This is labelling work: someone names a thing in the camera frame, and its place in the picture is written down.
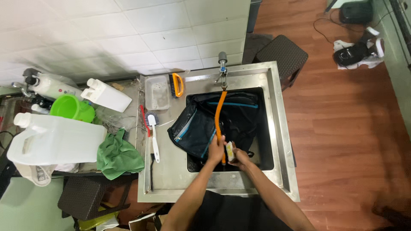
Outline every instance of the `person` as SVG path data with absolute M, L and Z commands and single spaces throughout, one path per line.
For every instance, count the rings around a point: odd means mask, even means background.
M 162 231 L 185 230 L 315 230 L 301 209 L 250 161 L 234 148 L 237 166 L 253 182 L 260 197 L 222 196 L 206 190 L 212 171 L 224 155 L 225 136 L 209 145 L 208 160 L 171 207 Z

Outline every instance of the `soapy water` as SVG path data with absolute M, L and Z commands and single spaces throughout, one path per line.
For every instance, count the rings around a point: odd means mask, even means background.
M 154 83 L 152 85 L 152 107 L 154 110 L 167 106 L 167 87 L 166 83 Z

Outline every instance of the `white brush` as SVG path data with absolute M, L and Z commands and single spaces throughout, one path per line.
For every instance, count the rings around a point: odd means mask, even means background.
M 158 151 L 157 137 L 156 137 L 156 132 L 155 132 L 155 125 L 160 123 L 158 119 L 158 115 L 154 112 L 146 113 L 145 122 L 153 128 L 152 141 L 153 141 L 154 156 L 155 156 L 155 161 L 157 163 L 160 163 L 160 153 Z

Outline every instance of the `green cloth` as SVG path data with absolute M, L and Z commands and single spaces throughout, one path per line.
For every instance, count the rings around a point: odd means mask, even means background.
M 107 134 L 97 150 L 97 169 L 109 180 L 116 179 L 124 172 L 136 173 L 144 169 L 144 160 L 129 142 L 123 140 L 124 129 L 116 135 Z

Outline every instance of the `wicker stool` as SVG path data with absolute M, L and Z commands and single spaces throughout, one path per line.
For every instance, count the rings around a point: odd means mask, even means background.
M 137 179 L 138 174 L 120 176 L 109 180 L 105 176 L 70 177 L 58 201 L 58 207 L 72 217 L 81 220 L 90 220 L 115 211 L 126 209 L 125 205 L 131 182 Z M 120 203 L 113 208 L 98 211 L 104 193 L 110 187 L 125 185 Z
M 305 51 L 284 35 L 278 35 L 256 54 L 253 63 L 277 61 L 284 91 L 294 84 L 307 59 L 308 54 Z

